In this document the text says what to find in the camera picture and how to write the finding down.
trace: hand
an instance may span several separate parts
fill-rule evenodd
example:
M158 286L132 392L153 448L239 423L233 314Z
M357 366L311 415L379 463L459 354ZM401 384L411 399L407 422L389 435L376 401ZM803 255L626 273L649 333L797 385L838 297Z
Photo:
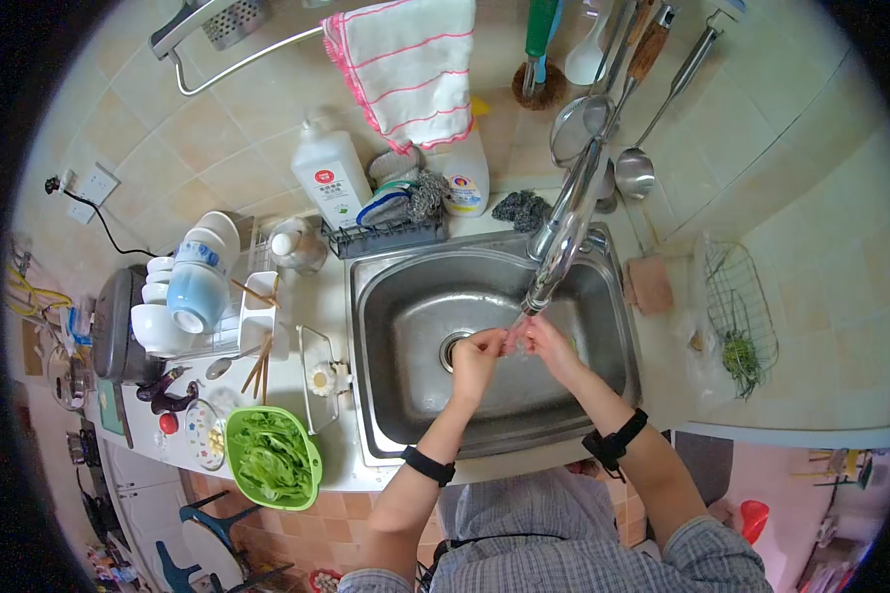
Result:
M455 343L451 350L452 399L467 402L475 409L481 405L481 397L491 382L501 344L507 335L505 329L486 329Z
M528 354L536 354L547 365L547 370L560 384L568 382L585 368L580 357L573 351L567 339L543 315L528 317L525 321L524 335Z

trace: electrical outlet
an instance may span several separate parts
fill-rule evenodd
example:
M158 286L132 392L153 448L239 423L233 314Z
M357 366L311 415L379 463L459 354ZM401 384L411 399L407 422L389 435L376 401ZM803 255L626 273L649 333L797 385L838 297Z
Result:
M105 198L109 197L117 187L119 187L119 180L103 169L100 164L95 163L92 171L89 172L89 176L84 178L80 184L79 197L89 200L96 206L101 206ZM88 204L73 200L68 214L71 218L79 220L86 225L92 220L95 210Z

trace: plaid shirt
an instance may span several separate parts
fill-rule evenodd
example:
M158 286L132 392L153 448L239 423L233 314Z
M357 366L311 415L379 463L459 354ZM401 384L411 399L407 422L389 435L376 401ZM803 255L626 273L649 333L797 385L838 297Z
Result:
M760 556L709 516L676 530L661 562L620 545L604 484L565 468L450 486L439 498L445 537L506 533L447 552L432 591L771 591ZM366 568L340 581L340 593L412 593L389 570Z

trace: dish soap bottle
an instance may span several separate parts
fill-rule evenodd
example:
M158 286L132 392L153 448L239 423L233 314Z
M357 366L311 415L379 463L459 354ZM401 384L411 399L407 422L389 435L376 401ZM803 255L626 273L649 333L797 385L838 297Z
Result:
M349 133L325 132L304 120L290 170L334 231L356 226L362 205L373 196Z
M472 131L451 146L442 171L450 191L450 195L442 199L442 204L452 216L481 216L488 209L490 179L485 148L478 133L478 116L489 110L485 101L472 97Z

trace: kitchen faucet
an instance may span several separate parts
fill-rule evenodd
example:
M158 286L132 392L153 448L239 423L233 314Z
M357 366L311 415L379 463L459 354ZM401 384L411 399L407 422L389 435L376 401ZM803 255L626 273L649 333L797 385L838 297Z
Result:
M551 295L567 275L586 238L587 223L598 197L590 187L605 146L600 136L587 143L568 171L550 217L528 241L528 255L541 264L521 301L521 311L525 315L537 315L550 303ZM595 236L591 243L599 245L601 241L605 241L603 235Z

